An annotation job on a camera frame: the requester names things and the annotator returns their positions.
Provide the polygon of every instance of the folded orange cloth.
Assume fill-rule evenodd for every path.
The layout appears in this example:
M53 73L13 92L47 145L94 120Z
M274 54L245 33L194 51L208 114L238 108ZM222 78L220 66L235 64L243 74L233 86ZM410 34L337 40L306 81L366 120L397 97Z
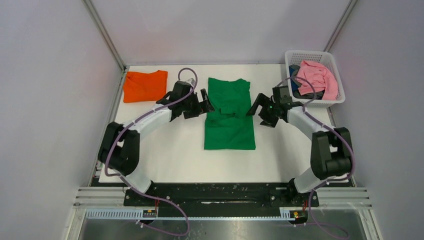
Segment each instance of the folded orange cloth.
M168 72L152 73L129 71L123 84L123 102L157 101L167 93Z

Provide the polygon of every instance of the white wall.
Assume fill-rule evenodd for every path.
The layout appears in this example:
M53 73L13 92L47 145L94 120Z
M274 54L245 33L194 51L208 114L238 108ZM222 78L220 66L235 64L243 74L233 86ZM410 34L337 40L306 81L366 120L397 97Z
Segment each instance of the white wall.
M127 65L283 63L322 51L349 0L93 0Z
M424 1L359 1L332 53L346 101L356 179L370 191L385 240L422 239Z
M0 9L0 239L57 240L120 70L81 0Z

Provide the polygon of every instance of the green t-shirt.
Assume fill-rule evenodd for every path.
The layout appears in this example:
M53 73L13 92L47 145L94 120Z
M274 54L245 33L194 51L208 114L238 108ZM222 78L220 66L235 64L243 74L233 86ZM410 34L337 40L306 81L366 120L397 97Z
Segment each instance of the green t-shirt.
M253 118L246 116L251 108L250 85L241 78L208 79L207 94L215 111L209 112L204 122L205 150L256 148Z

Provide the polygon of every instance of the robotic arm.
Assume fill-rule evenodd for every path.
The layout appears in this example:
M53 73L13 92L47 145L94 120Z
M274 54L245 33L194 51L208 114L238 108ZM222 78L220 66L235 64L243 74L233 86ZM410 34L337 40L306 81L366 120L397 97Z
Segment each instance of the robotic arm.
M300 102L293 102L288 86L274 87L272 93L271 98L259 93L246 115L254 115L258 106L262 106L258 114L263 120L261 125L274 128L278 120L283 119L297 127L312 141L310 167L289 181L287 198L291 200L299 194L310 192L326 180L349 173L352 169L351 154L342 141L310 119L303 112ZM333 129L352 146L350 133L346 128ZM330 146L337 148L337 151L331 152Z
M162 99L158 100L153 109L158 109L186 96L192 88L191 82L193 82L192 78L187 81L177 81L172 91L166 93ZM206 90L201 89L200 92L203 98L202 102L199 102L197 93L193 92L184 100L169 107L155 110L138 122L133 119L123 124L109 123L106 127L97 159L106 164L107 156L118 134L124 130L124 127L134 122L134 125L125 131L119 139L119 142L123 142L123 144L114 148L108 167L119 172L132 186L141 192L146 192L151 180L145 176L142 167L139 165L140 141L160 126L172 122L181 114L184 115L185 119L189 119L204 113L213 112L215 109L209 101Z

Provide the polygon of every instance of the plastic basket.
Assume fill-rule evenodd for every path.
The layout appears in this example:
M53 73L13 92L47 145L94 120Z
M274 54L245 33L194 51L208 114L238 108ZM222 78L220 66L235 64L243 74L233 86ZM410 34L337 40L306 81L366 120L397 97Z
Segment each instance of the plastic basket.
M337 70L336 62L334 61L333 55L325 51L304 51L304 50L289 50L285 52L285 69L287 71L287 77L290 77L289 66L296 64L299 65L303 60L314 61L324 65L332 72L337 83L338 92L335 100L314 100L308 106L328 108L333 104L341 104L345 101L345 91L343 90L342 81L340 80L339 71ZM288 88L290 90L290 96L293 98L293 102L306 103L309 99L296 98L293 96L292 84L288 80Z

